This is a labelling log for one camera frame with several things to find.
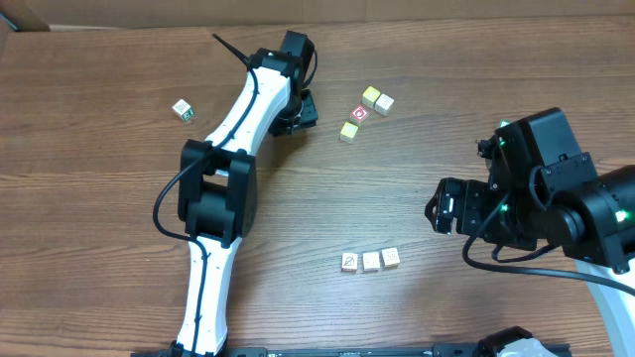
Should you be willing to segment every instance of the block with letter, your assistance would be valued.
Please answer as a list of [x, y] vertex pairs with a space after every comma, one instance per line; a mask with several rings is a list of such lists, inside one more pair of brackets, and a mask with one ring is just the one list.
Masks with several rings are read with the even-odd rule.
[[343, 272], [357, 272], [357, 254], [344, 253], [341, 255], [341, 270]]
[[194, 110], [191, 108], [191, 105], [182, 99], [179, 99], [177, 104], [172, 107], [172, 110], [185, 122], [189, 121], [194, 115]]
[[355, 139], [355, 134], [357, 134], [357, 130], [359, 130], [359, 128], [355, 125], [348, 122], [344, 123], [343, 128], [341, 128], [341, 131], [339, 132], [339, 140], [352, 144], [353, 139]]
[[381, 251], [381, 256], [384, 259], [384, 267], [386, 268], [397, 267], [400, 263], [397, 248], [384, 249]]
[[361, 126], [364, 120], [368, 118], [368, 115], [370, 115], [368, 110], [361, 105], [357, 105], [355, 109], [350, 112], [350, 122], [357, 126]]
[[375, 101], [377, 100], [377, 98], [379, 98], [380, 94], [381, 92], [379, 90], [373, 88], [372, 86], [369, 86], [368, 88], [366, 88], [366, 91], [364, 91], [364, 94], [362, 94], [361, 96], [361, 103], [372, 109], [375, 105]]
[[377, 272], [379, 271], [379, 253], [370, 252], [363, 254], [364, 260], [364, 272]]
[[375, 102], [375, 110], [379, 114], [386, 116], [388, 115], [388, 112], [390, 111], [390, 109], [392, 109], [394, 103], [395, 103], [395, 99], [389, 97], [386, 94], [382, 94], [379, 97], [379, 99], [377, 99], [377, 101]]

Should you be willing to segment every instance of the wood grain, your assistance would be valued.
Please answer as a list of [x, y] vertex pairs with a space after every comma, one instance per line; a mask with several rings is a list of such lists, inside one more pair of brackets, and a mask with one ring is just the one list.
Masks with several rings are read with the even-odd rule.
[[[152, 225], [186, 139], [224, 118], [245, 53], [284, 31], [319, 52], [318, 125], [267, 138], [260, 207], [234, 267], [232, 346], [422, 346], [522, 325], [576, 356], [610, 355], [584, 284], [465, 266], [435, 234], [439, 179], [485, 179], [474, 140], [561, 106], [602, 173], [634, 164], [635, 18], [547, 18], [11, 34], [0, 62], [0, 351], [125, 356], [181, 326], [185, 244]], [[396, 99], [339, 142], [368, 85]], [[184, 98], [196, 117], [171, 106]], [[183, 230], [171, 194], [162, 219]], [[396, 270], [345, 275], [344, 251], [396, 246]], [[486, 259], [491, 246], [477, 244]], [[552, 254], [535, 266], [573, 269]]]
[[7, 42], [7, 37], [12, 33], [9, 25], [4, 21], [0, 21], [0, 59], [2, 58], [2, 53], [4, 52], [4, 44]]

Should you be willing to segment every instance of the black cable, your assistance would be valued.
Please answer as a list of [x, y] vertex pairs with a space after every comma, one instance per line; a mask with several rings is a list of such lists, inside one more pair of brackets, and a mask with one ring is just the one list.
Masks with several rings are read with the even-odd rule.
[[494, 219], [494, 217], [498, 214], [501, 206], [503, 205], [503, 203], [505, 203], [507, 198], [509, 198], [509, 192], [505, 193], [505, 195], [500, 200], [500, 202], [498, 202], [496, 208], [494, 208], [494, 210], [492, 210], [491, 213], [489, 213], [487, 218], [485, 218], [483, 223], [481, 223], [480, 227], [478, 227], [478, 230], [476, 231], [476, 233], [470, 236], [465, 242], [461, 255], [463, 257], [463, 261], [465, 261], [467, 265], [473, 268], [482, 269], [489, 272], [536, 275], [536, 276], [552, 277], [552, 278], [573, 279], [573, 280], [579, 280], [579, 281], [583, 281], [587, 283], [595, 283], [595, 284], [603, 285], [606, 287], [618, 289], [624, 293], [627, 293], [635, 297], [635, 289], [629, 286], [626, 286], [624, 284], [617, 283], [610, 279], [597, 277], [591, 274], [559, 271], [559, 270], [553, 270], [553, 269], [536, 269], [536, 268], [526, 268], [526, 267], [499, 266], [494, 264], [476, 262], [472, 260], [471, 258], [469, 258], [469, 248], [472, 246], [472, 244], [476, 240], [476, 237], [478, 237], [479, 235], [483, 233], [483, 231], [485, 230], [485, 227], [487, 227], [487, 224], [489, 224], [489, 222], [492, 219]]
[[211, 34], [211, 35], [215, 39], [217, 39], [220, 43], [222, 43], [222, 45], [225, 46], [231, 53], [233, 53], [236, 57], [238, 57], [238, 59], [241, 62], [247, 64], [247, 62], [249, 61], [249, 58], [245, 54], [241, 53], [240, 51], [238, 51], [238, 49], [226, 43], [225, 40], [221, 39], [220, 36], [218, 36], [217, 34]]
[[161, 222], [159, 221], [159, 208], [161, 208], [161, 203], [163, 203], [163, 200], [166, 197], [166, 195], [168, 194], [168, 192], [170, 192], [172, 187], [174, 187], [175, 184], [177, 184], [177, 182], [179, 182], [181, 180], [181, 178], [187, 172], [189, 172], [193, 167], [195, 167], [197, 165], [200, 165], [205, 160], [208, 160], [211, 157], [211, 154], [214, 152], [214, 150], [216, 148], [224, 147], [230, 140], [232, 140], [234, 138], [234, 135], [236, 134], [236, 132], [240, 128], [240, 125], [245, 121], [245, 119], [247, 118], [247, 115], [251, 111], [251, 108], [254, 106], [254, 103], [256, 102], [256, 97], [259, 94], [258, 93], [258, 77], [256, 76], [256, 72], [254, 72], [254, 69], [251, 67], [251, 65], [249, 65], [249, 61], [248, 61], [247, 56], [244, 55], [243, 53], [241, 53], [240, 51], [236, 50], [233, 46], [231, 46], [228, 43], [226, 43], [217, 34], [212, 34], [212, 35], [214, 36], [215, 39], [217, 39], [219, 42], [221, 42], [228, 50], [230, 50], [235, 56], [237, 56], [238, 59], [243, 64], [245, 64], [245, 66], [247, 67], [247, 71], [249, 71], [249, 73], [251, 74], [251, 77], [252, 77], [252, 79], [254, 81], [254, 91], [253, 91], [253, 93], [251, 95], [251, 100], [249, 101], [249, 104], [247, 104], [247, 107], [245, 108], [245, 111], [242, 113], [242, 115], [240, 116], [240, 118], [238, 119], [238, 121], [236, 122], [234, 127], [227, 133], [227, 136], [225, 136], [225, 138], [218, 145], [213, 146], [213, 143], [210, 143], [210, 145], [212, 145], [211, 150], [209, 150], [205, 155], [203, 155], [199, 159], [195, 160], [194, 162], [192, 162], [191, 164], [189, 164], [185, 168], [183, 168], [178, 174], [176, 174], [170, 180], [170, 182], [168, 182], [168, 184], [166, 184], [166, 186], [163, 188], [161, 193], [159, 193], [159, 196], [157, 197], [157, 200], [155, 201], [155, 205], [154, 205], [154, 208], [153, 208], [153, 211], [152, 211], [152, 220], [155, 223], [155, 227], [157, 227], [157, 230], [159, 230], [159, 232], [161, 232], [164, 235], [166, 235], [168, 237], [171, 237], [171, 238], [181, 239], [181, 240], [185, 240], [185, 241], [194, 243], [200, 249], [200, 253], [202, 255], [202, 257], [201, 257], [201, 259], [202, 259], [202, 274], [200, 276], [200, 286], [198, 288], [198, 298], [196, 300], [196, 315], [194, 317], [194, 338], [193, 338], [193, 341], [191, 343], [191, 353], [192, 353], [192, 355], [196, 354], [196, 344], [198, 342], [198, 329], [199, 329], [199, 326], [200, 326], [199, 322], [200, 322], [200, 319], [202, 318], [202, 316], [200, 315], [200, 306], [202, 304], [202, 293], [203, 293], [203, 288], [205, 287], [205, 278], [206, 278], [206, 275], [207, 275], [207, 258], [208, 258], [208, 255], [207, 255], [207, 251], [205, 250], [205, 247], [202, 245], [202, 243], [200, 243], [196, 239], [196, 237], [188, 237], [188, 236], [183, 235], [183, 234], [171, 232], [171, 231], [167, 230], [166, 228], [164, 228], [163, 225], [161, 224]]
[[198, 342], [198, 328], [200, 327], [200, 320], [202, 316], [200, 315], [200, 306], [202, 305], [202, 291], [205, 288], [205, 277], [207, 275], [207, 258], [209, 255], [207, 254], [207, 250], [202, 245], [202, 243], [196, 240], [196, 237], [191, 237], [190, 240], [194, 243], [199, 249], [202, 259], [202, 274], [200, 276], [200, 286], [198, 287], [198, 298], [196, 299], [196, 315], [194, 316], [194, 340], [191, 343], [191, 354], [192, 356], [196, 355], [196, 343]]
[[316, 76], [316, 70], [318, 70], [318, 51], [314, 50], [314, 56], [316, 57], [316, 59], [314, 59], [314, 71], [311, 72], [309, 79], [305, 80], [305, 83], [302, 85], [302, 89], [308, 87], [314, 80], [314, 76]]
[[557, 246], [548, 244], [532, 253], [529, 253], [527, 255], [524, 255], [522, 257], [517, 257], [517, 258], [511, 258], [511, 259], [498, 259], [498, 253], [500, 253], [500, 251], [503, 249], [504, 246], [499, 245], [496, 246], [496, 248], [494, 248], [494, 250], [492, 251], [492, 259], [495, 260], [498, 263], [518, 263], [518, 262], [526, 262], [526, 261], [530, 261], [532, 259], [536, 259], [538, 257], [541, 257], [551, 251], [553, 251], [554, 249], [558, 248]]

